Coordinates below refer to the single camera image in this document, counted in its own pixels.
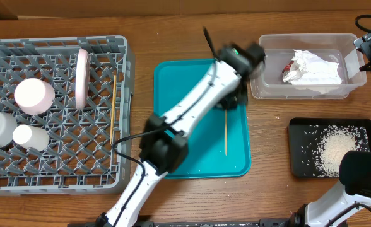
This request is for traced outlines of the large white plate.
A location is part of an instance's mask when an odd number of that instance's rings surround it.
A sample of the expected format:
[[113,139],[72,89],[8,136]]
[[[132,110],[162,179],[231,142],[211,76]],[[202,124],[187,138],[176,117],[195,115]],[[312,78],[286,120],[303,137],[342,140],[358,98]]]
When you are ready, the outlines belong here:
[[80,110],[86,105],[90,80],[90,56],[85,49],[79,49],[75,74],[75,107]]

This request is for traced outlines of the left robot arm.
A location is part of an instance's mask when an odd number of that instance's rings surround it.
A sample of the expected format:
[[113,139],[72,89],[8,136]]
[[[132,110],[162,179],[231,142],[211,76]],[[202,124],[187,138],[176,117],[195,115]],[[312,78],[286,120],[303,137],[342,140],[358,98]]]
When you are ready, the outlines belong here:
[[201,119],[214,107],[226,110],[247,103],[246,82],[264,67],[263,47],[255,42],[246,49],[230,44],[212,55],[206,74],[178,104],[161,116],[150,115],[137,135],[139,158],[119,154],[137,167],[117,203],[99,215],[96,226],[134,226],[159,181],[184,162],[189,137]]

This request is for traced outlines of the white napkin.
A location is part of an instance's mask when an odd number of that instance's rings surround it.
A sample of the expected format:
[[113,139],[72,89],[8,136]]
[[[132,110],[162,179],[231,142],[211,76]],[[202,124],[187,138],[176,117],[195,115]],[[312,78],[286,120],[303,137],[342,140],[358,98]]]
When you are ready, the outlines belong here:
[[329,62],[308,50],[294,50],[291,61],[295,61],[288,74],[288,84],[298,86],[298,89],[309,89],[326,94],[330,86],[340,85],[343,80],[338,74],[337,62]]

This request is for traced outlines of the wooden chopstick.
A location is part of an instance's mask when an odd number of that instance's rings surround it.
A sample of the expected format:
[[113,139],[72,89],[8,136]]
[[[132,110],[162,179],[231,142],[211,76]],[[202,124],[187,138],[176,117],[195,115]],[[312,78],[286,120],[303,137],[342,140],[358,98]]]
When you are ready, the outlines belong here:
[[228,111],[224,111],[224,153],[228,156]]
[[112,108],[110,113],[110,139],[109,142],[112,145],[113,143],[113,135],[114,135],[114,119],[115,119],[115,99],[116,99],[116,91],[117,91],[117,75],[115,74],[113,77],[113,92],[112,92]]

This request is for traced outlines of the red snack wrapper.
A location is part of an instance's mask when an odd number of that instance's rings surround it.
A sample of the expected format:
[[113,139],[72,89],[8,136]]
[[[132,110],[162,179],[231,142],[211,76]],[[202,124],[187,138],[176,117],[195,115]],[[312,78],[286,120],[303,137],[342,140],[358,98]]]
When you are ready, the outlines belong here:
[[288,82],[288,80],[289,80],[289,78],[288,78],[288,74],[289,74],[289,72],[290,72],[290,70],[291,70],[291,67],[292,67],[292,65],[293,65],[294,62],[295,62],[295,61],[290,61],[290,62],[288,63],[288,65],[286,65],[286,66],[284,67],[284,69],[282,70],[282,78],[283,78],[283,82],[284,82],[284,83]]

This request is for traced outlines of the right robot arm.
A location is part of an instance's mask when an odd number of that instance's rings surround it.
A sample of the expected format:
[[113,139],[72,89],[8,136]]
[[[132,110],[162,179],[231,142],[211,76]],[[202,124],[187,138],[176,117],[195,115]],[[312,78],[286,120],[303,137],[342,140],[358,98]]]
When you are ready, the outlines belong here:
[[[369,63],[360,67],[371,72],[371,30],[353,42]],[[320,199],[304,204],[280,226],[339,226],[361,209],[371,212],[371,151],[349,151],[339,168],[339,181]]]

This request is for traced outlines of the pile of rice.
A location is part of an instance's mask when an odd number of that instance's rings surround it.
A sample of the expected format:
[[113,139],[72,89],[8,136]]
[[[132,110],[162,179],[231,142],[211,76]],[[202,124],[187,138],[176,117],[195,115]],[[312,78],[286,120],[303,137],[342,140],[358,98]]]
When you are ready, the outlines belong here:
[[300,138],[298,153],[303,157],[298,164],[303,177],[336,178],[347,152],[370,151],[366,128],[354,125],[308,125]]

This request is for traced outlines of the white cup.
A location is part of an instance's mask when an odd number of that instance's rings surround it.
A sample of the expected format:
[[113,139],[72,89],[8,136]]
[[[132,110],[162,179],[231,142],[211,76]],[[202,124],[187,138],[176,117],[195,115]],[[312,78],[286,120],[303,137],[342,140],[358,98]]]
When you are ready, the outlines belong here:
[[49,135],[45,129],[31,125],[19,125],[13,131],[13,141],[25,149],[43,151],[49,145]]

